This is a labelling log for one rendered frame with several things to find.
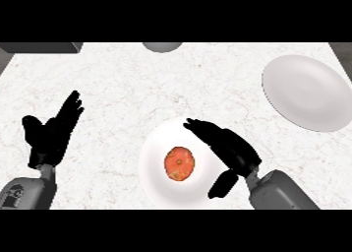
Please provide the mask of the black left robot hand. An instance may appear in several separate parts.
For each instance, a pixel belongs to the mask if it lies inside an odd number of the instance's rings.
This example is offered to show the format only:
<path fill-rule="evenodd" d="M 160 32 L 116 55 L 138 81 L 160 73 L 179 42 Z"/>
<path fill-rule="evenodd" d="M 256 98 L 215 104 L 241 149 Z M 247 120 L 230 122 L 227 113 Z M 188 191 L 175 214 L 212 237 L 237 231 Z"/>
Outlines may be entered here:
<path fill-rule="evenodd" d="M 73 91 L 46 124 L 33 115 L 23 118 L 26 141 L 32 146 L 30 168 L 39 169 L 44 164 L 57 166 L 61 163 L 83 110 L 80 93 Z"/>

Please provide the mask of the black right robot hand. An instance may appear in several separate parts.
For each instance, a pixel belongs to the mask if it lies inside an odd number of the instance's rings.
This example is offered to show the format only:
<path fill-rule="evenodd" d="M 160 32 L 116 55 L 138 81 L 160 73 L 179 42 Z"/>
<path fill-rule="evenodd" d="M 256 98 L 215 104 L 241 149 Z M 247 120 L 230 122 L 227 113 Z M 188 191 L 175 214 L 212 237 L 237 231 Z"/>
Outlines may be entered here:
<path fill-rule="evenodd" d="M 224 198 L 238 181 L 238 177 L 249 177 L 262 163 L 262 158 L 249 142 L 230 129 L 221 128 L 213 122 L 188 118 L 184 127 L 209 145 L 228 167 L 209 191 L 210 199 Z"/>

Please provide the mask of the white plate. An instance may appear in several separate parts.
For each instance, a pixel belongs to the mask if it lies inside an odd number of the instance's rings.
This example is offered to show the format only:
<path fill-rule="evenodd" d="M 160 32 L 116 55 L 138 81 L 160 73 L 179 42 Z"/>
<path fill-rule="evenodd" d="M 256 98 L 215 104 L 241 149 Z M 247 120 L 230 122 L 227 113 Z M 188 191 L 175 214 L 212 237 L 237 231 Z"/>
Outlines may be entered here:
<path fill-rule="evenodd" d="M 145 194 L 162 209 L 209 209 L 209 191 L 227 167 L 209 145 L 184 127 L 185 117 L 166 120 L 150 133 L 139 155 L 139 180 Z M 175 147 L 187 148 L 196 159 L 191 176 L 184 181 L 169 178 L 165 159 Z"/>

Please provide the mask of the pale grey plate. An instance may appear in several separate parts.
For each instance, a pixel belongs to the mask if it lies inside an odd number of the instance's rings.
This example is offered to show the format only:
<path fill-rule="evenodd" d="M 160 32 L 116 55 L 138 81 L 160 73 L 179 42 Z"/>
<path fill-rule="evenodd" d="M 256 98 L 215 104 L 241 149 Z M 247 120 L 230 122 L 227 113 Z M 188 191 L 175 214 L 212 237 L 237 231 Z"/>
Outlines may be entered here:
<path fill-rule="evenodd" d="M 314 58 L 275 58 L 262 73 L 262 87 L 280 114 L 305 129 L 334 132 L 352 122 L 352 89 L 337 72 Z"/>

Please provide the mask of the dark grey block appliance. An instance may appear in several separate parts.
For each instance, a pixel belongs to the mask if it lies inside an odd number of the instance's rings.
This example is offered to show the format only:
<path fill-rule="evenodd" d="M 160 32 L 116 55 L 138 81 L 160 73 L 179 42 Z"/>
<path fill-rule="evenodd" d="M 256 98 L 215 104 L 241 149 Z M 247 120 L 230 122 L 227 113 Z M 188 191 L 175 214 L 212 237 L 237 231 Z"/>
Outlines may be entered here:
<path fill-rule="evenodd" d="M 79 53 L 82 42 L 0 42 L 8 53 Z"/>

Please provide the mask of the grey round object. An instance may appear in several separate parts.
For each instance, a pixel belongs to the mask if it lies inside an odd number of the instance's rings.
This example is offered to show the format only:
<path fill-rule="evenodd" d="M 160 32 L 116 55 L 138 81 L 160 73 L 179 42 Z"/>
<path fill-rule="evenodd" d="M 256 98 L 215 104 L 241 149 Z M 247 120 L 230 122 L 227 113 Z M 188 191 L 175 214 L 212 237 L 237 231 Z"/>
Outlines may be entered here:
<path fill-rule="evenodd" d="M 181 42 L 145 42 L 144 47 L 157 53 L 166 53 L 176 50 L 182 43 Z"/>

